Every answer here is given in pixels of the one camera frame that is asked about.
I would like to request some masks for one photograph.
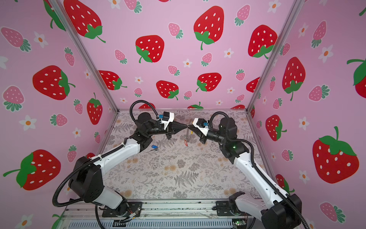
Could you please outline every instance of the pink wall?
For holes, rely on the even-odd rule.
[[[62,24],[53,21],[53,29],[50,27],[52,18],[43,1],[2,4],[0,75],[5,106],[0,109],[3,123],[1,173],[21,170],[1,177],[1,228],[24,228],[22,224],[29,228],[51,228],[58,219],[52,217],[53,214],[60,215],[64,210],[52,205],[55,189],[72,171],[79,157],[97,152],[100,143],[95,141],[94,133],[99,132],[103,140],[113,113],[108,112],[109,104],[93,77],[86,78],[87,67],[67,32],[58,27],[63,28]],[[66,47],[72,51],[72,56],[67,55],[69,62],[65,57]],[[47,66],[53,67],[40,72]],[[68,82],[76,86],[70,86],[68,96],[65,96],[68,84],[63,84],[66,78],[61,70]],[[87,103],[94,98],[93,92],[103,107],[96,125],[87,115]],[[81,102],[82,109],[81,105],[75,109],[75,99]],[[50,121],[53,114],[62,114],[67,123],[59,115],[53,125]],[[59,201],[71,197],[75,198],[64,189]]]
[[[254,121],[274,174],[301,198],[311,228],[364,225],[366,71],[364,62],[347,61],[365,60],[366,15],[359,15],[365,7],[361,0],[307,1],[286,40],[290,49],[278,56],[255,104]],[[361,83],[355,87],[354,80]],[[280,138],[279,119],[287,130]]]
[[[122,87],[121,83],[116,83],[117,89],[111,77],[105,80],[119,108],[129,108],[138,98],[152,102],[157,108],[187,108],[194,104],[203,108],[232,108],[248,105],[254,87],[247,90],[247,85],[249,88],[257,83],[266,63],[264,53],[258,58],[252,56],[262,46],[269,48],[274,44],[293,0],[127,1],[135,5],[126,5],[126,1],[121,0],[81,2],[65,0],[64,6],[96,67],[109,71],[102,72],[103,76],[110,73],[121,78]],[[88,24],[92,25],[91,29],[87,28]],[[208,38],[201,35],[204,31],[210,33]],[[263,47],[265,53],[270,51],[266,47]],[[210,75],[216,77],[211,84],[197,85],[200,76],[209,79]],[[199,79],[205,83],[206,78]],[[174,91],[171,99],[167,98],[171,94],[165,89]]]

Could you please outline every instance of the floral tablecloth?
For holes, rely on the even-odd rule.
[[[134,111],[134,117],[141,112]],[[216,110],[169,110],[175,120],[189,123],[194,118],[208,120]],[[225,111],[238,126],[238,137],[251,141],[255,149],[255,160],[264,168],[257,145],[253,139],[245,111]],[[217,128],[222,116],[214,119]],[[129,111],[120,111],[104,152],[123,142],[135,131]],[[260,198],[246,176],[226,159],[218,143],[199,142],[189,131],[188,146],[184,139],[187,129],[167,140],[165,135],[153,136],[150,146],[111,169],[104,177],[107,187],[120,192],[128,199],[226,199],[237,191],[244,191]]]

